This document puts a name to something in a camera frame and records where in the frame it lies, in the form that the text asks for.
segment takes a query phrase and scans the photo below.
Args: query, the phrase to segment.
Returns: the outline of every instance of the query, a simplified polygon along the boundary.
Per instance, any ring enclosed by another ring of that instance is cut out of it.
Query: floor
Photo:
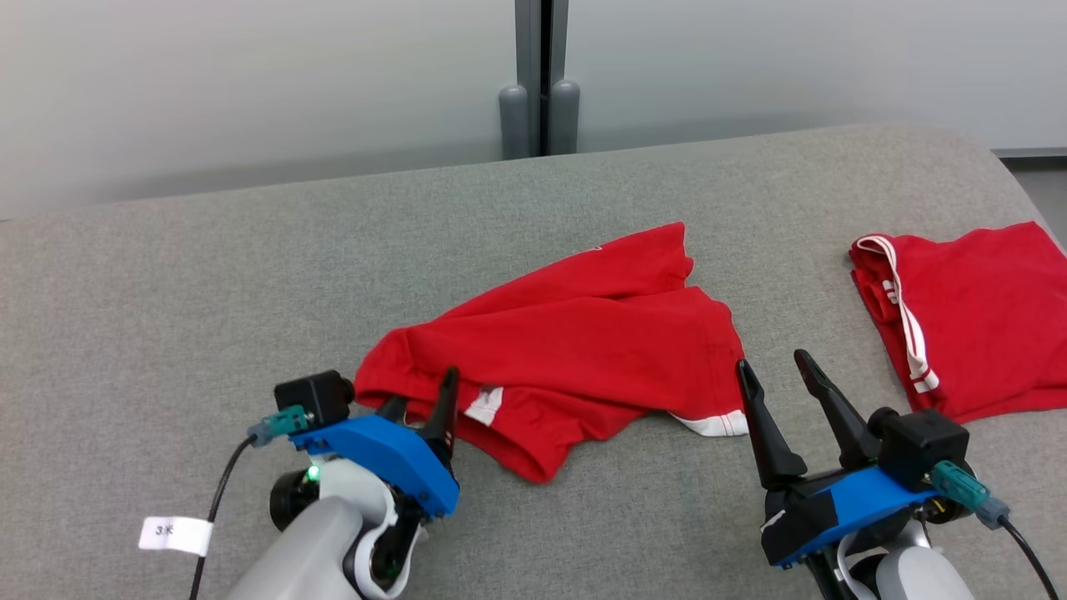
[[[1067,168],[1062,163],[1004,162],[1037,205],[1052,232],[1062,241],[1067,241]]]

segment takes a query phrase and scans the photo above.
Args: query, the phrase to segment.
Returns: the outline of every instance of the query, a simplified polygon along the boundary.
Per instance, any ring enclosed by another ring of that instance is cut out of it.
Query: white stripe
[[[748,421],[745,413],[735,410],[727,414],[713,414],[704,419],[689,421],[671,413],[671,416],[681,421],[686,427],[700,433],[705,438],[719,438],[723,436],[744,436],[748,433]]]
[[[504,388],[482,388],[478,397],[471,402],[463,414],[482,425],[492,425],[501,404],[504,404]]]
[[[865,246],[867,243],[873,243],[875,248]],[[893,248],[893,244],[888,239],[881,236],[861,237],[856,241],[856,248],[874,252],[875,254],[883,254],[889,262],[889,268],[893,270],[892,287],[896,291],[895,298],[890,296],[889,299],[901,309],[901,323],[904,327],[905,351],[908,356],[908,367],[911,372],[910,377],[915,382],[917,392],[929,392],[938,386],[939,381],[937,375],[930,369],[929,363],[926,362],[926,337],[923,335],[923,328],[919,326],[919,319],[915,318],[911,310],[904,303],[904,287],[901,285],[901,274],[896,270],[896,249]],[[888,290],[887,283],[888,281],[882,282],[882,288]],[[923,377],[923,374],[927,372],[929,373],[926,377]]]
[[[784,516],[785,516],[785,509],[783,508],[783,509],[779,510],[777,515],[775,515],[774,517],[771,517],[766,523],[760,525],[760,533],[762,534],[763,530],[769,527],[770,525],[774,525],[775,523],[778,522],[779,519],[781,519]]]

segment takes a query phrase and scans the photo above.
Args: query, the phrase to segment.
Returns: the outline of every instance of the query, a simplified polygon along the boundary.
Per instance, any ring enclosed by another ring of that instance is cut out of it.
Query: folded red shirt
[[[875,234],[849,254],[913,409],[964,423],[1067,406],[1067,257],[1036,223]]]
[[[740,340],[726,304],[686,287],[684,236],[682,223],[633,234],[389,332],[355,374],[356,400],[408,396],[424,421],[455,365],[457,436],[539,483],[574,444],[651,410],[702,436],[747,433]]]

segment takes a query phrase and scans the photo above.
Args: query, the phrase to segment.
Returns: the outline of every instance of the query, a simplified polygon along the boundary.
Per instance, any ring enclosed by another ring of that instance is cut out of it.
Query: gray table
[[[0,224],[0,581],[5,598],[184,598],[194,557],[142,552],[147,515],[206,515],[274,383],[354,373],[391,328],[570,253],[688,224],[690,282],[726,301],[813,471],[837,448],[793,365],[809,349],[863,413],[905,409],[849,280],[873,231],[950,239],[1038,219],[996,158],[871,126],[123,203]],[[970,425],[971,459],[1067,585],[1067,411]],[[267,493],[306,464],[238,463],[208,556],[220,598],[277,536]],[[814,598],[768,567],[747,438],[643,419],[534,486],[460,444],[462,500],[418,549],[413,599]],[[1004,533],[933,531],[980,598],[1038,598]]]

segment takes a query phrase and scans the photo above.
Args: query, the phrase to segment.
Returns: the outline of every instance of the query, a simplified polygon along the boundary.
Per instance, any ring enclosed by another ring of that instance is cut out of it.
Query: white wall
[[[498,159],[497,0],[0,0],[0,219]]]
[[[1067,147],[1063,0],[570,0],[579,151],[864,121]]]

